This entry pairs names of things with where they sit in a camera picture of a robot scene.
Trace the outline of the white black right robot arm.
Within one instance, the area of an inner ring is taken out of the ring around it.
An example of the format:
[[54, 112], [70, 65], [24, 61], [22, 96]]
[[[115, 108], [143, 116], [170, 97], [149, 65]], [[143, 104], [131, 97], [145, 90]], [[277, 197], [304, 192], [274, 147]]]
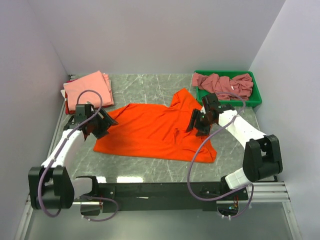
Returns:
[[196, 136], [206, 137], [203, 142], [207, 143], [213, 137], [213, 124], [227, 130], [244, 148], [242, 167], [221, 178], [222, 198], [230, 200], [238, 188], [283, 171], [279, 139], [256, 129], [233, 106], [220, 103], [217, 95], [210, 93], [202, 97], [202, 109], [192, 111], [186, 131], [196, 129]]

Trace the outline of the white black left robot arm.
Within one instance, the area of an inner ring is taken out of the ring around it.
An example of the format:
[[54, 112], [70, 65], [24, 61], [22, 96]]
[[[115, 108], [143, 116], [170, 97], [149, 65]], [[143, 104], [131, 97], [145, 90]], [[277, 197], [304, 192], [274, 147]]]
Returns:
[[63, 128], [61, 139], [41, 166], [28, 172], [31, 206], [35, 210], [62, 210], [72, 206], [74, 199], [84, 196], [88, 201], [100, 195], [95, 176], [80, 176], [72, 180], [68, 169], [76, 153], [89, 135], [105, 137], [118, 122], [104, 109], [93, 109], [90, 103], [78, 104]]

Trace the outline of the orange t-shirt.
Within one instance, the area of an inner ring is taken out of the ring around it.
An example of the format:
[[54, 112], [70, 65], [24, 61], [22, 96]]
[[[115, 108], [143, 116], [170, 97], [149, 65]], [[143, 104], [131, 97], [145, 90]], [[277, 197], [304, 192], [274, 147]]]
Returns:
[[217, 151], [197, 130], [186, 132], [193, 109], [201, 109], [197, 100], [183, 88], [176, 92], [170, 106], [130, 103], [109, 112], [118, 125], [98, 139], [93, 150], [98, 153], [165, 159], [197, 163], [213, 163]]

